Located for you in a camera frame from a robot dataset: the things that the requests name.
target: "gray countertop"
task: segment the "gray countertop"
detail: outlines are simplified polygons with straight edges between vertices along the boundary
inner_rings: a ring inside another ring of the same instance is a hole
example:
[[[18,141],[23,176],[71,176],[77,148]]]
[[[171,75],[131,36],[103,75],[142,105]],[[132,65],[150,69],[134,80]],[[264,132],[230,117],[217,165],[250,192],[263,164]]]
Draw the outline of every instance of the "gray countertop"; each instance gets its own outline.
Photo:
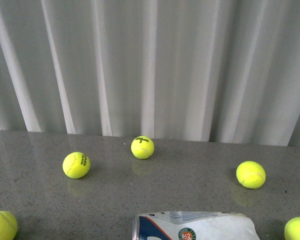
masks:
[[[300,148],[154,139],[139,160],[132,140],[0,131],[0,211],[15,215],[15,240],[131,240],[134,214],[174,210],[242,213],[261,240],[283,240],[300,216]],[[71,152],[90,158],[83,178],[63,172]],[[236,179],[247,160],[266,171],[259,189]]]

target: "curtain fold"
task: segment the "curtain fold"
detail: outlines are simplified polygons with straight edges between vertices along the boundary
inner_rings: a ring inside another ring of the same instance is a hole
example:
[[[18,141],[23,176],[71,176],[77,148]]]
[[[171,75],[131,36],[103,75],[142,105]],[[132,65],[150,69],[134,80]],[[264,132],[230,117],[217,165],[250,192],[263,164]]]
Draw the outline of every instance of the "curtain fold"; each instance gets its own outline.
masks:
[[[300,147],[300,0],[0,0],[0,130]]]

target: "tennis ball seam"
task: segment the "tennis ball seam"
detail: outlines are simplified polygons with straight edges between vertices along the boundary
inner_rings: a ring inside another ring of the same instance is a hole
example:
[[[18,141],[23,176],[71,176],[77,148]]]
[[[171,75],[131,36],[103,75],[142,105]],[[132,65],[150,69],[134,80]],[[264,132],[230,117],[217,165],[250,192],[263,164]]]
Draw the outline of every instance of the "tennis ball seam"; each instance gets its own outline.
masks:
[[[4,214],[2,214],[1,212],[0,212],[0,214],[4,217],[4,219],[8,222],[8,224],[10,224],[10,226],[11,226],[15,231],[17,231],[17,229],[15,228],[15,226],[12,224],[12,222],[10,222],[10,220],[9,220],[8,218],[6,218],[6,216],[5,216]]]
[[[77,160],[77,155],[76,154],[73,154],[73,155],[74,155],[74,158],[73,158],[71,167],[69,167],[68,171],[66,172],[67,175],[69,175],[69,172],[72,170],[72,167],[74,166],[74,164],[75,164],[75,162]]]
[[[144,149],[143,147],[139,147],[139,149],[143,150],[143,151],[147,154],[147,157],[148,157],[148,158],[150,157],[150,154],[147,152],[146,149]]]
[[[244,176],[244,179],[243,179],[243,181],[241,182],[241,184],[244,184],[246,178],[249,177],[249,176],[252,175],[252,174],[256,174],[256,175],[260,176],[260,177],[262,178],[263,181],[266,181],[265,178],[264,178],[259,172],[251,172],[251,173],[249,173],[249,174],[247,174],[247,175]]]

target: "tennis ball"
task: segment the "tennis ball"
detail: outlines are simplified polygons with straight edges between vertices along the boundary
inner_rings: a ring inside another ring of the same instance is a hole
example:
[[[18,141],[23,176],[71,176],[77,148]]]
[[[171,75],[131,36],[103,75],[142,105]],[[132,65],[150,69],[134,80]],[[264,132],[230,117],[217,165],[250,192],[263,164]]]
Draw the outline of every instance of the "tennis ball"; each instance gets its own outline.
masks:
[[[137,159],[149,158],[154,150],[154,142],[147,136],[138,136],[131,143],[131,151]]]
[[[285,240],[300,240],[300,216],[289,220],[284,227]]]
[[[86,175],[90,169],[90,160],[82,152],[73,152],[65,157],[62,164],[65,175],[72,179],[79,179]]]
[[[8,211],[0,211],[0,240],[13,240],[18,231],[15,216]]]
[[[245,161],[236,169],[239,183],[248,189],[260,188],[266,181],[264,168],[255,161]]]

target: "can label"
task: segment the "can label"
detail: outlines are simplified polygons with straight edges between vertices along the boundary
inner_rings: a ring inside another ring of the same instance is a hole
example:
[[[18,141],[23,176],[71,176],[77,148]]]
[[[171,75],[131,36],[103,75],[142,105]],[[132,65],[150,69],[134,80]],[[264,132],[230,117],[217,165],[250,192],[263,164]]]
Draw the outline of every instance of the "can label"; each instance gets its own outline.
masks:
[[[165,211],[136,214],[132,240],[260,240],[240,213]]]

